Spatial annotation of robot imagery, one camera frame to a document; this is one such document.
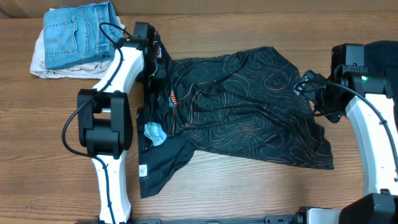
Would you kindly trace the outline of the black patterned sports jersey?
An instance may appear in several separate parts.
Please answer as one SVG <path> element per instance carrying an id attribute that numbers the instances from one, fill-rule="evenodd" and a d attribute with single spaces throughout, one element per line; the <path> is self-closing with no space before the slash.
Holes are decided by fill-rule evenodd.
<path id="1" fill-rule="evenodd" d="M 273 47 L 172 59 L 155 37 L 158 69 L 143 78 L 136 116 L 141 197 L 157 195 L 195 151 L 333 169 L 298 69 Z"/>

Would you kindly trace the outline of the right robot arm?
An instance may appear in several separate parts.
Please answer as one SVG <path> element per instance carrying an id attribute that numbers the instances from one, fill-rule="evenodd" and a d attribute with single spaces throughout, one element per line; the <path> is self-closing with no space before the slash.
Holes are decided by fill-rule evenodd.
<path id="1" fill-rule="evenodd" d="M 363 197 L 341 210 L 303 207 L 292 223 L 397 223 L 397 42 L 333 47 L 328 78 L 305 72 L 293 91 L 314 115 L 349 119 L 363 169 Z"/>

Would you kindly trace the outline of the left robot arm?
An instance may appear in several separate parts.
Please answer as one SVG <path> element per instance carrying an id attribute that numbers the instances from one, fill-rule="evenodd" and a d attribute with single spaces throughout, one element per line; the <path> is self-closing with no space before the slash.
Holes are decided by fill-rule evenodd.
<path id="1" fill-rule="evenodd" d="M 155 28 L 137 22 L 132 34 L 117 41 L 104 77 L 77 96 L 80 144 L 86 148 L 98 179 L 101 210 L 97 223 L 131 223 L 132 205 L 126 183 L 126 157 L 133 125 L 128 94 L 139 75 L 157 72 Z"/>

